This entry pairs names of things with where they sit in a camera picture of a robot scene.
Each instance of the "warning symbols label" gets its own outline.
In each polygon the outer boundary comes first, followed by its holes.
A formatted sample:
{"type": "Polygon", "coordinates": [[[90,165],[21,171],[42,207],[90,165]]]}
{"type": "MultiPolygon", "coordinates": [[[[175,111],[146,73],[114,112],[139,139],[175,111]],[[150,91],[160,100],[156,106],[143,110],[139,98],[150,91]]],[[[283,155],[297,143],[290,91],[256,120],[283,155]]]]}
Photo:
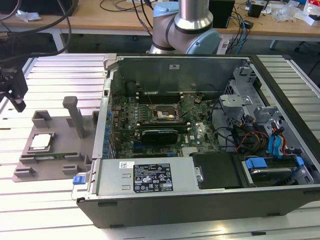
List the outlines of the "warning symbols label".
{"type": "Polygon", "coordinates": [[[170,163],[134,165],[133,181],[136,193],[174,190],[170,163]]]}

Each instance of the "metal slotted surface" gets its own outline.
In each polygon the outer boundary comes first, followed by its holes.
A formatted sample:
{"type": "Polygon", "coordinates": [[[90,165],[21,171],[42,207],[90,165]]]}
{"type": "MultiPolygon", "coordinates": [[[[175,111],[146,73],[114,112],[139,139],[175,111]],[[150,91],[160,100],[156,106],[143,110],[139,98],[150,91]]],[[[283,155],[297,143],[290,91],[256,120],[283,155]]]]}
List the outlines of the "metal slotted surface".
{"type": "MultiPolygon", "coordinates": [[[[318,87],[292,60],[286,60],[282,56],[259,56],[259,58],[320,141],[320,93],[318,87]]],[[[266,86],[262,86],[261,89],[270,105],[274,106],[266,86]]]]}
{"type": "Polygon", "coordinates": [[[62,101],[64,96],[70,95],[78,97],[83,115],[90,115],[99,107],[100,104],[95,101],[100,102],[104,78],[101,72],[87,74],[85,68],[101,67],[103,58],[103,54],[63,54],[36,59],[24,69],[31,89],[25,97],[29,108],[17,113],[7,104],[0,114],[0,240],[298,240],[317,239],[320,236],[319,201],[280,217],[98,229],[71,199],[71,179],[13,182],[10,178],[30,133],[31,117],[36,109],[45,107],[52,116],[68,115],[62,107],[62,101]],[[41,78],[31,77],[35,76],[35,68],[77,66],[84,69],[76,72],[74,77],[74,72],[63,74],[58,70],[53,75],[43,72],[41,78]],[[266,232],[266,235],[253,236],[252,232],[256,231],[266,232]]]}

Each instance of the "blue latch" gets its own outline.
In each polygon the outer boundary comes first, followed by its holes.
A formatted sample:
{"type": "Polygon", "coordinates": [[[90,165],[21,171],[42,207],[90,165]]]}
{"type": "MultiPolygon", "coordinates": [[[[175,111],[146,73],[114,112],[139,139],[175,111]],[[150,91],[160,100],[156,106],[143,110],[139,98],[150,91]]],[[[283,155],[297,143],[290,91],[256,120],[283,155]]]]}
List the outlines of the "blue latch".
{"type": "Polygon", "coordinates": [[[86,176],[74,176],[72,183],[73,185],[86,184],[86,176]]]}
{"type": "Polygon", "coordinates": [[[295,160],[299,164],[299,167],[305,164],[305,162],[302,160],[300,156],[297,156],[295,160]]]}
{"type": "Polygon", "coordinates": [[[268,165],[263,157],[251,157],[245,161],[248,169],[262,169],[267,168],[268,165]]]}

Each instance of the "white paper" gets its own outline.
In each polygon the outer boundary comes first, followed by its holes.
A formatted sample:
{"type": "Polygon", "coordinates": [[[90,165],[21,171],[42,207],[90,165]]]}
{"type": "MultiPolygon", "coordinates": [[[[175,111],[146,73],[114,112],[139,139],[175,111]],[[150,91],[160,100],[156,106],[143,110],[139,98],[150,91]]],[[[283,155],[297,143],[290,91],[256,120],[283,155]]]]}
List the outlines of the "white paper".
{"type": "Polygon", "coordinates": [[[26,23],[28,23],[29,21],[36,21],[41,19],[39,13],[37,12],[26,12],[21,10],[18,10],[15,16],[26,23]]]}

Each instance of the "table leg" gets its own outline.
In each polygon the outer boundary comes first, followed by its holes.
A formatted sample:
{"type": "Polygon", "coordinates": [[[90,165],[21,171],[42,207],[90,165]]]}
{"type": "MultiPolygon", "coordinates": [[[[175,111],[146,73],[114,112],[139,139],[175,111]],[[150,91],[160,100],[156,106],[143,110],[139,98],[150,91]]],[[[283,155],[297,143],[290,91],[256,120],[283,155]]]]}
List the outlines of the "table leg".
{"type": "Polygon", "coordinates": [[[276,45],[277,45],[277,43],[278,43],[278,40],[272,40],[272,42],[271,42],[271,44],[270,44],[270,46],[269,46],[269,48],[270,49],[275,49],[275,47],[276,47],[276,45]]]}
{"type": "Polygon", "coordinates": [[[56,49],[59,51],[63,49],[66,45],[64,36],[62,35],[62,32],[58,28],[53,28],[53,31],[51,32],[56,49]]]}
{"type": "Polygon", "coordinates": [[[218,46],[218,50],[216,51],[216,54],[224,55],[226,54],[226,51],[228,49],[228,45],[230,40],[232,39],[232,34],[220,34],[221,40],[218,46]]]}

